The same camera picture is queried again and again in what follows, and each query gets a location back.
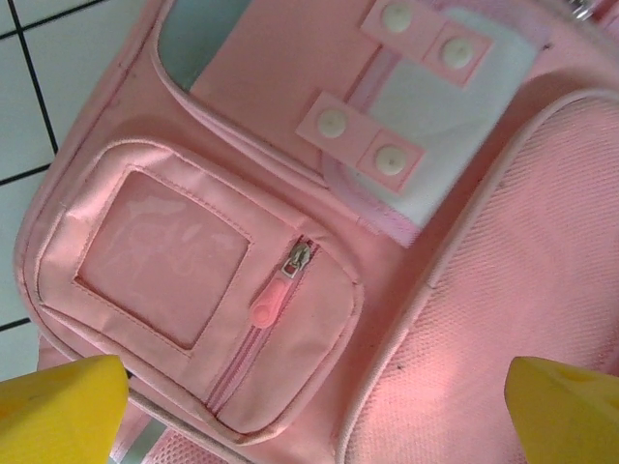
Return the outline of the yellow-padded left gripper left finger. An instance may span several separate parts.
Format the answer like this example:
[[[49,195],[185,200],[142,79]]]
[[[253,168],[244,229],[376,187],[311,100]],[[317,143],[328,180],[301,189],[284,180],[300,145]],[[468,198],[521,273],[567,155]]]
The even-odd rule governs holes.
[[[129,378],[117,356],[64,363],[1,383],[3,463],[105,463]]]

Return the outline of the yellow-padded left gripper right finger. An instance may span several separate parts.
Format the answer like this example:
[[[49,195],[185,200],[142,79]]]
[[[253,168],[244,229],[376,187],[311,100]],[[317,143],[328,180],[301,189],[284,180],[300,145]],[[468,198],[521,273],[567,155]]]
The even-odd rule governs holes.
[[[505,402],[529,463],[616,463],[618,378],[535,357],[512,360]]]

